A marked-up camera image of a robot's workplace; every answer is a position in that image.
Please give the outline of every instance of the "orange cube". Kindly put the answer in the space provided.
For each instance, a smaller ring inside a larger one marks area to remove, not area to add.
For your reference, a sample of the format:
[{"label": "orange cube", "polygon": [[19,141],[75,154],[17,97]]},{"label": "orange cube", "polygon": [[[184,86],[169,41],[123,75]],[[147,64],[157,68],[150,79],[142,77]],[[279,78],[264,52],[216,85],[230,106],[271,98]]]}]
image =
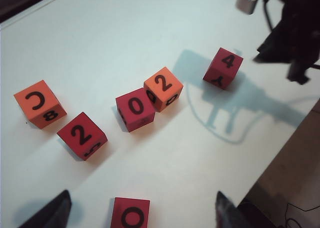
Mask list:
[{"label": "orange cube", "polygon": [[14,95],[28,120],[42,129],[67,113],[44,80]]},{"label": "orange cube", "polygon": [[143,84],[146,94],[159,112],[178,99],[183,87],[167,67],[159,70]]}]

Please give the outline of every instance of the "white table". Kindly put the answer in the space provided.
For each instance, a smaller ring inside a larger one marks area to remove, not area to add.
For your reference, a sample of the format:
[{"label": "white table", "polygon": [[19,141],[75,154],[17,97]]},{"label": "white table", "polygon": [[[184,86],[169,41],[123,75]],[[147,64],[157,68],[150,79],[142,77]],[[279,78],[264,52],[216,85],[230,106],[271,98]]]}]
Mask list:
[{"label": "white table", "polygon": [[[63,189],[68,227],[109,227],[114,197],[150,199],[149,228],[215,227],[217,191],[239,204],[319,98],[319,71],[300,86],[287,65],[252,61],[269,33],[261,3],[246,16],[236,0],[44,2],[1,26],[3,227]],[[270,1],[274,23],[281,8]],[[202,80],[219,47],[244,57],[226,91]],[[179,100],[126,132],[115,98],[163,66]],[[42,79],[68,115],[39,130],[13,94]],[[56,135],[82,111],[109,140],[83,162]]]}]

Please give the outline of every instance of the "black cable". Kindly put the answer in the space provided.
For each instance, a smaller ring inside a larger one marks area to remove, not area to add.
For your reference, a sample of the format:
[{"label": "black cable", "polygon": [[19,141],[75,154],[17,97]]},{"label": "black cable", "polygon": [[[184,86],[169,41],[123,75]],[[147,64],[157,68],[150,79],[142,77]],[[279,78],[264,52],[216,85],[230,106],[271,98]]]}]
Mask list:
[{"label": "black cable", "polygon": [[302,228],[301,225],[298,223],[298,221],[296,221],[295,219],[292,219],[292,218],[289,218],[287,219],[287,212],[288,212],[288,208],[289,208],[289,205],[299,209],[299,210],[302,210],[303,212],[308,212],[308,211],[311,211],[311,210],[314,210],[314,209],[318,209],[320,208],[320,205],[314,207],[314,208],[311,208],[311,209],[301,209],[300,207],[294,205],[294,204],[291,204],[291,203],[287,203],[286,204],[286,209],[285,209],[285,213],[284,213],[284,219],[285,219],[285,228],[288,228],[288,226],[291,228],[291,226],[289,225],[289,221],[292,220],[294,221],[298,226],[299,228]]},{"label": "black cable", "polygon": [[320,70],[320,65],[317,65],[317,64],[312,64],[310,67]]},{"label": "black cable", "polygon": [[267,3],[269,2],[269,0],[263,0],[263,10],[264,10],[264,16],[266,19],[266,22],[268,23],[268,27],[270,29],[270,32],[272,32],[273,26],[270,20],[270,16],[267,10]]},{"label": "black cable", "polygon": [[294,221],[294,222],[299,226],[299,228],[302,228],[301,225],[298,223],[298,221],[296,221],[295,219],[292,219],[292,218],[289,218],[289,219],[287,219],[287,220],[285,221],[285,228],[288,228],[288,225],[289,225],[289,221],[290,221],[290,220]]}]

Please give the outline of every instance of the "foam cube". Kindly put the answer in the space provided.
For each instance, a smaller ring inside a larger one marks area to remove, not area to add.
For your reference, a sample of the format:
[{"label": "foam cube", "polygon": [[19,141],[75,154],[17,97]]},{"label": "foam cube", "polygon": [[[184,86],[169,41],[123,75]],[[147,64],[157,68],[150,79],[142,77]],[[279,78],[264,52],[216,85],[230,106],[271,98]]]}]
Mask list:
[{"label": "foam cube", "polygon": [[115,99],[117,109],[129,132],[153,122],[155,109],[143,88]]},{"label": "foam cube", "polygon": [[67,113],[44,80],[14,94],[27,119],[40,129]]},{"label": "foam cube", "polygon": [[147,228],[150,200],[114,199],[110,228]]},{"label": "foam cube", "polygon": [[159,70],[143,84],[146,94],[159,112],[179,98],[183,87],[167,67]]},{"label": "foam cube", "polygon": [[84,112],[58,131],[57,135],[83,160],[87,160],[108,140]]},{"label": "foam cube", "polygon": [[220,48],[203,79],[225,89],[235,78],[242,61],[242,57]]}]

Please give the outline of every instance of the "number 4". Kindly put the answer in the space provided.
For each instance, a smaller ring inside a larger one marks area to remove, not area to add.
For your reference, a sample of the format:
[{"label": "number 4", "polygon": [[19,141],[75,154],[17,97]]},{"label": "number 4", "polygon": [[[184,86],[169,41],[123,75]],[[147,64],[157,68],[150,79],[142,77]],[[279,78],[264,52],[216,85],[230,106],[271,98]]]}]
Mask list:
[{"label": "number 4", "polygon": [[235,56],[229,55],[228,57],[222,59],[222,62],[226,64],[227,68],[230,68],[234,65]]}]

